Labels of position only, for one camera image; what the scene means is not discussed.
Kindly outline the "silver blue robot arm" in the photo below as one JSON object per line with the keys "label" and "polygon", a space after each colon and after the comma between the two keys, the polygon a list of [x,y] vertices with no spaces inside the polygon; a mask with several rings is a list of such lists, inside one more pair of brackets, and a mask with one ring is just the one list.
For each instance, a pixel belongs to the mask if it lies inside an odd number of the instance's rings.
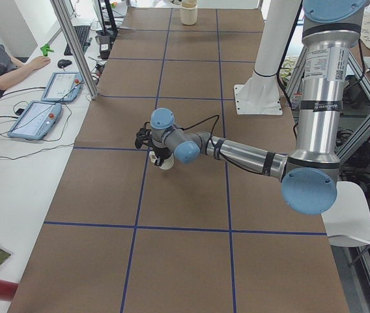
{"label": "silver blue robot arm", "polygon": [[155,165],[171,168],[199,155],[226,160],[251,173],[281,182],[285,202],[294,210],[319,215],[337,198],[339,158],[335,139],[343,107],[349,51],[360,39],[365,1],[272,1],[252,77],[235,86],[240,115],[280,114],[277,78],[285,47],[300,12],[305,14],[306,49],[296,147],[288,155],[268,152],[208,132],[187,133],[173,112],[154,110],[145,125],[145,143]]}

